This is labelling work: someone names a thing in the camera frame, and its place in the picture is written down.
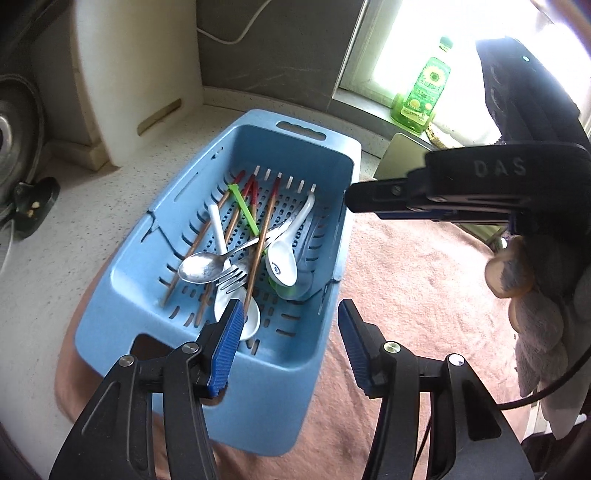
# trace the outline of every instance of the dish drainer basket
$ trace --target dish drainer basket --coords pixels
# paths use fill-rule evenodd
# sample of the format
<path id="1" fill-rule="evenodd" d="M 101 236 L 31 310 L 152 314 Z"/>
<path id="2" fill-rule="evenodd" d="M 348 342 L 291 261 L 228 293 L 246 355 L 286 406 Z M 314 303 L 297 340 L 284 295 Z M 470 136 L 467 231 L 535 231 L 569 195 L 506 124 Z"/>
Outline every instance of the dish drainer basket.
<path id="1" fill-rule="evenodd" d="M 260 221 L 272 183 L 282 172 L 271 219 L 275 225 L 305 202 L 315 184 L 316 203 L 293 243 L 298 268 L 313 272 L 308 294 L 299 301 L 279 298 L 261 266 L 254 291 L 261 327 L 239 344 L 221 402 L 203 407 L 215 441 L 267 456 L 290 450 L 326 348 L 352 227 L 343 194 L 358 180 L 360 161 L 361 145 L 352 138 L 276 113 L 246 113 L 189 162 L 121 245 L 76 331 L 80 356 L 105 375 L 146 339 L 160 346 L 155 356 L 165 353 L 163 346 L 195 340 L 203 325 L 215 321 L 210 300 L 202 321 L 195 322 L 205 286 L 179 281 L 165 306 L 161 301 L 208 219 L 208 198 L 219 200 L 241 170 L 247 179 L 260 166 Z M 220 210 L 224 229 L 235 208 L 236 202 L 228 200 Z M 244 220 L 238 223 L 230 249 L 248 239 L 247 228 Z M 204 249 L 215 250 L 213 231 L 197 251 Z M 154 410 L 162 412 L 161 395 L 155 395 Z"/>

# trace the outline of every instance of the green container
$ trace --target green container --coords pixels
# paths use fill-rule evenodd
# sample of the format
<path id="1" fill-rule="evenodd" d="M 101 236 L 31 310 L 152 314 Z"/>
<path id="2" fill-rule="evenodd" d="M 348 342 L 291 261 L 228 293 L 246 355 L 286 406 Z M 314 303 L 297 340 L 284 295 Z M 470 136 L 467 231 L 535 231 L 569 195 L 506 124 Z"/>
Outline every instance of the green container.
<path id="1" fill-rule="evenodd" d="M 420 135 L 433 120 L 435 105 L 451 72 L 444 60 L 452 46 L 449 38 L 441 37 L 437 54 L 427 61 L 410 91 L 394 97 L 390 116 L 404 129 Z"/>

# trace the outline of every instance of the green plastic utensil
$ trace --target green plastic utensil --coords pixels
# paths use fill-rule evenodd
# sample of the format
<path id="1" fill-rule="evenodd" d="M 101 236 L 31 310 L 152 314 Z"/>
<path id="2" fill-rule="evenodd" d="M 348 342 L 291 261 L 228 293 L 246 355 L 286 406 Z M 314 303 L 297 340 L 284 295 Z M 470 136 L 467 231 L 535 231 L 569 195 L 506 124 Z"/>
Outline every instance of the green plastic utensil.
<path id="1" fill-rule="evenodd" d="M 232 183 L 231 185 L 228 185 L 228 188 L 234 194 L 234 198 L 238 202 L 240 210 L 242 210 L 242 213 L 246 217 L 246 221 L 248 222 L 248 226 L 251 228 L 252 233 L 255 236 L 258 236 L 260 234 L 260 231 L 256 226 L 255 219 L 252 217 L 251 211 L 248 209 L 246 202 L 244 201 L 244 198 L 242 198 L 242 193 L 240 193 L 238 185 Z"/>

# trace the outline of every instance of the gloved hand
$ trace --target gloved hand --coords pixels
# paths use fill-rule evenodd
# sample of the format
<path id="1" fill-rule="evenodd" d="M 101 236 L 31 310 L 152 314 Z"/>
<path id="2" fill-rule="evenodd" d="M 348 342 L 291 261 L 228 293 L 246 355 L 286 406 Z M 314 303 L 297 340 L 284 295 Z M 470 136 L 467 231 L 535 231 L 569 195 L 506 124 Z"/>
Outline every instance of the gloved hand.
<path id="1" fill-rule="evenodd" d="M 591 265 L 586 248 L 546 236 L 514 237 L 485 268 L 499 298 L 511 298 L 509 321 L 519 334 L 515 359 L 519 393 L 547 387 L 591 345 Z M 573 427 L 591 382 L 591 361 L 541 400 L 557 439 Z"/>

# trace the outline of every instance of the metal screw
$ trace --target metal screw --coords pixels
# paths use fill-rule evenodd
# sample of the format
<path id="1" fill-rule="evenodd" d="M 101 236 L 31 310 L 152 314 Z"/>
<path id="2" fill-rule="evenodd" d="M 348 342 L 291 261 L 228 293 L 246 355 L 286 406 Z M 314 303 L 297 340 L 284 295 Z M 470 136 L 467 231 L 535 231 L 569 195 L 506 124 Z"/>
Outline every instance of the metal screw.
<path id="1" fill-rule="evenodd" d="M 124 355 L 121 358 L 119 358 L 119 361 L 117 363 L 122 367 L 128 367 L 130 365 L 133 365 L 134 364 L 134 356 L 133 355 Z"/>
<path id="2" fill-rule="evenodd" d="M 195 342 L 185 343 L 183 345 L 184 353 L 197 353 L 201 347 Z"/>
<path id="3" fill-rule="evenodd" d="M 400 351 L 400 345 L 396 342 L 386 342 L 384 344 L 384 350 L 388 353 L 398 353 Z"/>
<path id="4" fill-rule="evenodd" d="M 449 362 L 452 365 L 455 365 L 456 367 L 461 367 L 464 364 L 465 360 L 464 357 L 462 357 L 461 355 L 453 353 L 449 356 Z"/>

